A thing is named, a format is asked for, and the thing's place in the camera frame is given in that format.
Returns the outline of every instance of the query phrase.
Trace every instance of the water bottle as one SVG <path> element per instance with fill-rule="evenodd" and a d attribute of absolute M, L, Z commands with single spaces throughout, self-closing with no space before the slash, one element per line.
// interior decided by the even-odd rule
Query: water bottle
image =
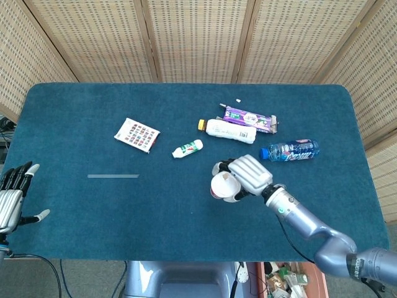
<path fill-rule="evenodd" d="M 262 148 L 259 155 L 263 160 L 291 161 L 309 160 L 316 157 L 319 152 L 317 141 L 306 139 L 270 145 Z"/>

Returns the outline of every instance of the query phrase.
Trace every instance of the teal tablecloth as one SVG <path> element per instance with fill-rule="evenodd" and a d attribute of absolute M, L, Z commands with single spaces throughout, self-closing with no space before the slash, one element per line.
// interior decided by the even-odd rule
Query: teal tablecloth
<path fill-rule="evenodd" d="M 219 103 L 277 115 L 279 132 L 253 145 L 211 137 L 199 119 L 223 115 Z M 114 135 L 126 117 L 161 131 L 150 154 Z M 203 150 L 180 160 L 171 152 L 201 139 Z M 24 215 L 51 209 L 40 223 L 10 237 L 16 253 L 114 260 L 301 260 L 263 199 L 237 204 L 210 195 L 211 170 L 222 159 L 281 141 L 314 138 L 320 155 L 263 165 L 319 218 L 350 235 L 360 250 L 388 247 L 377 195 L 349 93 L 335 85 L 79 84 L 34 86 L 27 95 L 6 160 L 40 169 Z M 139 174 L 88 179 L 88 174 Z M 306 242 L 287 229 L 308 256 Z"/>

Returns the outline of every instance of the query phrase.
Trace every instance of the white cup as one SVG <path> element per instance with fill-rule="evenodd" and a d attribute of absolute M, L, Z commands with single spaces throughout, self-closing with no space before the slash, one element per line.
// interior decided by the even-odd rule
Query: white cup
<path fill-rule="evenodd" d="M 241 184 L 229 172 L 220 172 L 211 180 L 211 195 L 215 199 L 236 202 L 234 196 L 240 191 Z"/>

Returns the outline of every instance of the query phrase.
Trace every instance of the gray carpet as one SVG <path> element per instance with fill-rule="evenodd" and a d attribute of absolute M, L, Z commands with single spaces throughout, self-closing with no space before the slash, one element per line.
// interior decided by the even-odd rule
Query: gray carpet
<path fill-rule="evenodd" d="M 391 247 L 397 251 L 397 225 L 389 226 L 388 231 Z M 52 260 L 52 262 L 60 272 L 59 260 Z M 70 294 L 74 298 L 110 298 L 123 273 L 124 263 L 121 261 L 66 260 L 63 262 L 63 268 Z M 369 288 L 350 279 L 327 276 L 327 283 L 330 298 L 376 298 Z M 63 285 L 62 290 L 63 297 L 67 297 Z M 382 293 L 381 296 L 393 298 L 390 292 Z M 0 297 L 57 297 L 56 279 L 50 267 L 43 261 L 6 260 L 0 269 Z"/>

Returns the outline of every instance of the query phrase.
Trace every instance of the cable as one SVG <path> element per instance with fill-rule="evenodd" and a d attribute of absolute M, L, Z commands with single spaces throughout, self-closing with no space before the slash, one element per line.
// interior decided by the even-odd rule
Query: cable
<path fill-rule="evenodd" d="M 3 134 L 2 131 L 0 131 L 0 133 L 1 133 L 1 136 L 2 136 L 2 138 L 4 139 L 4 141 L 5 141 L 5 143 L 6 143 L 6 148 L 7 148 L 7 152 L 8 152 L 8 149 L 9 149 L 9 147 L 8 147 L 8 140 L 6 140 L 6 137 L 4 136 L 4 134 Z"/>
<path fill-rule="evenodd" d="M 7 137 L 7 138 L 9 138 L 9 139 L 11 139 L 11 137 L 10 137 L 10 135 L 14 135 L 14 133 L 13 132 L 2 132 L 3 133 L 3 135 L 5 136 L 5 137 Z"/>
<path fill-rule="evenodd" d="M 234 277 L 233 285 L 231 287 L 230 298 L 234 298 L 234 296 L 236 295 L 236 289 L 237 289 L 237 284 L 238 284 L 237 275 L 238 275 L 238 271 L 240 270 L 242 264 L 243 264 L 243 262 L 239 262 L 239 265 L 238 265 L 238 268 L 236 271 L 236 276 Z"/>
<path fill-rule="evenodd" d="M 253 293 L 252 293 L 251 277 L 250 277 L 250 274 L 252 274 L 253 276 L 255 276 L 256 278 L 258 278 L 260 281 L 263 282 L 263 284 L 265 285 L 265 289 L 264 289 L 262 292 L 260 292 L 260 293 L 258 293 L 258 294 L 253 294 Z M 266 279 L 265 279 L 265 281 L 263 281 L 263 279 L 261 279 L 258 275 L 255 275 L 254 273 L 249 272 L 249 271 L 248 271 L 248 276 L 249 276 L 249 293 L 250 293 L 252 296 L 259 296 L 259 295 L 261 295 L 261 294 L 267 292 L 267 281 L 266 281 Z"/>
<path fill-rule="evenodd" d="M 7 117 L 1 115 L 2 118 L 0 119 L 0 129 L 1 130 L 13 130 L 16 126 L 13 121 L 9 120 Z"/>
<path fill-rule="evenodd" d="M 124 275 L 125 275 L 126 272 L 127 272 L 127 262 L 124 261 L 124 272 L 122 274 L 122 277 L 120 277 L 120 280 L 118 281 L 117 286 L 114 288 L 114 291 L 113 291 L 113 294 L 112 294 L 112 298 L 115 297 L 114 295 L 116 294 L 119 285 L 122 283 L 122 280 L 123 280 Z"/>
<path fill-rule="evenodd" d="M 52 271 L 55 274 L 56 277 L 56 283 L 58 284 L 58 297 L 62 298 L 62 288 L 61 288 L 61 281 L 60 281 L 60 276 L 58 275 L 58 271 L 55 269 L 54 265 L 48 261 L 46 258 L 42 257 L 42 256 L 38 256 L 38 255 L 30 255 L 27 253 L 19 253 L 18 255 L 13 255 L 12 257 L 13 259 L 22 259 L 22 258 L 36 258 L 36 259 L 40 259 L 43 260 L 44 262 L 46 262 L 48 265 L 51 266 Z"/>
<path fill-rule="evenodd" d="M 291 247 L 292 247 L 302 258 L 304 258 L 304 259 L 307 260 L 308 262 L 314 264 L 314 261 L 313 261 L 313 260 L 309 259 L 309 258 L 308 258 L 307 256 L 305 256 L 303 253 L 301 253 L 301 252 L 299 251 L 298 248 L 295 247 L 295 245 L 292 243 L 290 237 L 288 237 L 287 232 L 286 232 L 285 229 L 284 229 L 284 225 L 283 225 L 282 221 L 280 220 L 280 218 L 279 218 L 277 215 L 276 215 L 276 217 L 277 217 L 277 219 L 279 220 L 279 223 L 280 223 L 281 229 L 283 230 L 284 236 L 285 236 L 285 238 L 288 240 L 288 242 L 289 242 L 289 244 L 291 245 Z"/>
<path fill-rule="evenodd" d="M 63 273 L 63 267 L 62 267 L 62 259 L 60 259 L 60 268 L 61 268 L 62 281 L 63 281 L 63 285 L 65 287 L 66 293 L 68 293 L 69 298 L 73 298 L 69 292 L 68 286 L 66 285 L 66 278 L 65 278 L 65 274 Z"/>
<path fill-rule="evenodd" d="M 368 287 L 375 293 L 375 295 L 376 295 L 378 298 L 382 298 L 382 296 L 378 293 L 378 291 L 377 291 L 371 284 L 369 284 L 365 278 L 362 278 L 362 279 L 361 279 L 361 282 L 362 282 L 363 284 L 365 284 L 366 286 L 368 286 Z"/>
<path fill-rule="evenodd" d="M 122 289 L 120 290 L 120 293 L 118 293 L 118 298 L 123 298 L 122 296 L 123 296 L 124 289 L 125 289 L 125 284 L 122 287 Z"/>

